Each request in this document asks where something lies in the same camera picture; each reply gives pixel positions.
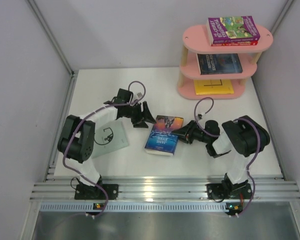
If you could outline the dark blue Nineteen Eighty-Four book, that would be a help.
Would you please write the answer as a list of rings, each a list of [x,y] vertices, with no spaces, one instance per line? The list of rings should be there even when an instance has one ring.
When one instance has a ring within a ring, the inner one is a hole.
[[[240,74],[243,68],[237,53],[197,54],[201,75]]]

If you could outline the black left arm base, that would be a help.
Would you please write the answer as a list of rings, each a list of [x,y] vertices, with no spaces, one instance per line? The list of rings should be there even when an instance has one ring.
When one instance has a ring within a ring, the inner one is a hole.
[[[97,183],[107,193],[109,200],[115,200],[119,194],[118,184],[103,183],[102,179]],[[96,186],[83,184],[78,177],[73,177],[70,186],[75,190],[75,200],[106,200],[105,193]]]

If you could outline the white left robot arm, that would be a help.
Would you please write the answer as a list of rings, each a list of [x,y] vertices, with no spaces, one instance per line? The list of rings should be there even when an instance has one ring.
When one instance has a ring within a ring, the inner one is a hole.
[[[112,100],[97,110],[82,116],[68,115],[63,124],[57,143],[57,150],[63,154],[62,164],[79,176],[86,185],[85,192],[93,199],[103,194],[103,186],[98,183],[101,175],[91,159],[96,130],[120,118],[130,119],[134,128],[148,128],[148,123],[156,122],[148,103],[141,101],[144,96],[133,99],[133,95],[120,88]]]

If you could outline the blue Jane Eyre book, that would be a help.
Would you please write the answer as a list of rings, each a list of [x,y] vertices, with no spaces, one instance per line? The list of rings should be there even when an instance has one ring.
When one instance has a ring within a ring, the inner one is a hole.
[[[158,115],[145,143],[145,152],[153,155],[173,156],[177,147],[178,136],[172,131],[180,129],[183,122],[182,117]]]

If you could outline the red 13-Storey Treehouse book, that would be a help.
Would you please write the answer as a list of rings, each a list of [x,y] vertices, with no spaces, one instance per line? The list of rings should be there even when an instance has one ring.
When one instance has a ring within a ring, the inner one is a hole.
[[[225,43],[213,43],[212,47],[237,47],[237,46],[256,46],[258,41],[242,41],[242,42],[225,42]]]

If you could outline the purple 117-Storey Treehouse book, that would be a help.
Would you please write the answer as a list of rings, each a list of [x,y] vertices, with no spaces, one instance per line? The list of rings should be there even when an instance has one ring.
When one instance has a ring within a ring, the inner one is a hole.
[[[252,16],[209,17],[206,28],[211,44],[255,42],[261,36]]]

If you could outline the yellow hangman book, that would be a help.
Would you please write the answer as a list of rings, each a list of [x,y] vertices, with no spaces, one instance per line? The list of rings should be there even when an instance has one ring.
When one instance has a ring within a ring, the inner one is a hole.
[[[235,93],[230,79],[195,79],[193,84],[196,95],[224,95]]]

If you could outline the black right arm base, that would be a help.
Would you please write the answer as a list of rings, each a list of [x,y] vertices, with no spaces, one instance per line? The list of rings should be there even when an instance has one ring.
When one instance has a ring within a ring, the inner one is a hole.
[[[209,183],[206,185],[206,189],[208,199],[215,202],[230,199],[239,200],[240,198],[247,200],[252,197],[252,188],[247,179],[239,183],[233,183],[227,173],[220,183]]]

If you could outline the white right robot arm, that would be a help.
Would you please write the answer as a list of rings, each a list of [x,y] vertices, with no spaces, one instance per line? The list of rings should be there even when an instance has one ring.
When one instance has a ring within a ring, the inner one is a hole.
[[[243,185],[247,184],[250,165],[270,143],[270,135],[252,118],[244,115],[221,124],[208,120],[204,127],[195,119],[187,125],[173,130],[179,140],[192,144],[194,140],[205,143],[209,156],[218,158],[235,151],[233,165],[224,175],[223,192],[228,198],[236,198]]]

